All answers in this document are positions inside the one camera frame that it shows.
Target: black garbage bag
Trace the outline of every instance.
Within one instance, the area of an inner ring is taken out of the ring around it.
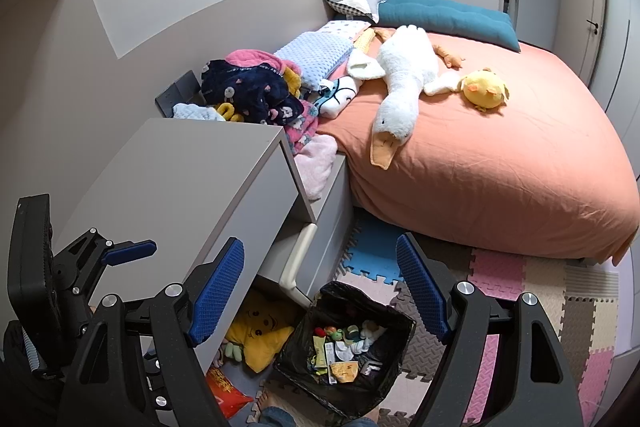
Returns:
[[[355,316],[347,314],[348,304],[352,305],[350,311]],[[359,373],[353,382],[333,385],[328,383],[327,375],[318,377],[309,371],[307,360],[315,354],[315,327],[346,327],[351,324],[360,327],[367,319],[387,330],[368,351],[357,355],[354,360],[358,361],[360,369],[367,360],[379,362],[382,365],[380,371],[371,371],[368,376]],[[353,286],[333,281],[320,288],[311,308],[280,350],[274,367],[319,403],[343,416],[346,422],[364,416],[391,390],[400,374],[402,357],[414,330],[415,321],[407,315],[372,301]]]

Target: pink bed sheet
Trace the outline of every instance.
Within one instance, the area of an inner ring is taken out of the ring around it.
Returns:
[[[370,164],[369,143],[386,86],[365,82],[337,119],[318,127],[347,155],[351,190],[362,206],[384,221],[462,245],[613,257],[617,264],[640,222],[638,188],[587,87],[555,55],[526,44],[517,54],[469,39],[430,38],[465,57],[461,75],[492,68],[511,98],[483,114],[460,93],[422,94],[413,136],[383,171]],[[374,40],[369,55],[379,47]]]

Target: yellow chick plush toy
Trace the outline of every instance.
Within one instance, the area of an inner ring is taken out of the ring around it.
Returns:
[[[509,89],[489,68],[474,71],[461,78],[458,89],[461,89],[466,99],[482,112],[498,107],[509,99]]]
[[[267,367],[293,333],[295,309],[285,301],[268,301],[249,290],[225,338],[244,347],[244,361],[256,373]]]

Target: pink foam tile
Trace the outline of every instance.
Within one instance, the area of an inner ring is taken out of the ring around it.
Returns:
[[[590,425],[598,411],[602,393],[609,379],[613,349],[603,349],[590,353],[587,367],[582,375],[582,382],[578,388],[580,408],[585,427]]]
[[[484,343],[484,352],[482,353],[482,362],[480,363],[480,371],[476,379],[476,386],[469,400],[469,406],[466,408],[465,422],[478,422],[482,417],[486,398],[489,396],[489,388],[494,375],[495,357],[498,353],[498,341],[500,335],[487,335]]]
[[[490,297],[514,301],[524,291],[523,255],[502,253],[481,248],[473,249],[469,281]]]

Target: yellow cloth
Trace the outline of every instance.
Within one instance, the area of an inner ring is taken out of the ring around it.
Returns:
[[[267,367],[293,332],[295,309],[285,301],[268,301],[249,290],[225,338],[244,346],[246,365],[256,373]]]
[[[369,46],[371,41],[376,37],[376,31],[373,28],[367,28],[363,31],[362,35],[359,36],[356,41],[353,43],[353,47],[360,50],[364,54],[369,51]]]
[[[300,98],[300,86],[302,85],[302,81],[300,81],[300,75],[293,71],[291,68],[285,68],[282,77],[287,83],[287,87],[289,87],[289,92],[296,98]]]

